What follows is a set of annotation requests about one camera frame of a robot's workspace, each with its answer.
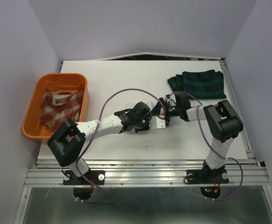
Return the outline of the green plaid skirt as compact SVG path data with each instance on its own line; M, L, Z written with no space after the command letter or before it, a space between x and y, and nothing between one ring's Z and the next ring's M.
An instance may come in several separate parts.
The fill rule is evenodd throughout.
M225 99L224 76L220 71L184 71L169 78L167 83L173 92L185 91L196 99Z

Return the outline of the red plaid skirt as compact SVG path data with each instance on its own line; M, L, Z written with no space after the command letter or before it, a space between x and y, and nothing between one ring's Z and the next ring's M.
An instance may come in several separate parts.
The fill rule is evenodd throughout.
M53 132L69 119L78 122L81 115L84 91L65 92L64 94L65 97L56 98L62 93L45 91L42 97L40 122Z

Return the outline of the white garment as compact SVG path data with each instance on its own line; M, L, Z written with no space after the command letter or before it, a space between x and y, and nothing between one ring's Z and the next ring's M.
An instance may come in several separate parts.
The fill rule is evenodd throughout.
M134 107L134 104L128 103L128 104L126 104L124 110L130 110L130 109L132 109L133 107Z

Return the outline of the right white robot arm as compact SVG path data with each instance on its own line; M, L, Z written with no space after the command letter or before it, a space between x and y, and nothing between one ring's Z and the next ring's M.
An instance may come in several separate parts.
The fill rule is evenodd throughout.
M172 92L160 98L151 110L151 116L157 117L151 119L152 128L165 128L171 117L198 122L202 137L210 148L205 159L207 167L201 170L201 177L206 182L218 177L217 169L230 159L227 157L230 145L244 129L242 120L228 100L203 105L184 91Z

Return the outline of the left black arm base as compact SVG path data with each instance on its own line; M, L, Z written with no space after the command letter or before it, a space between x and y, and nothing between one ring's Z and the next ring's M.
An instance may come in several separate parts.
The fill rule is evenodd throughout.
M73 187L73 196L76 201L81 203L96 203L102 199L91 201L94 195L94 187L105 184L104 170L91 170L84 174L85 177L76 176L71 170L62 169L63 185Z

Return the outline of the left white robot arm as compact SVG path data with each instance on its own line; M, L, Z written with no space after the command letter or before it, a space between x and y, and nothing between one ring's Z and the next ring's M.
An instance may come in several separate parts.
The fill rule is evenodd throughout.
M84 144L110 134L147 130L150 119L150 107L139 102L133 108L115 112L101 121L75 123L66 120L52 134L47 145L59 165L62 168L69 168L75 180L85 184L90 180L90 168L82 158L79 158Z

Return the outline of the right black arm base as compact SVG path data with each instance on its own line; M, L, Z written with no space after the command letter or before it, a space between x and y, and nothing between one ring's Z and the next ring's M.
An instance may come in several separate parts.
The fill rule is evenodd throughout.
M183 182L188 185L201 185L200 191L207 199L216 200L221 194L221 185L229 183L226 169L190 169L186 171Z

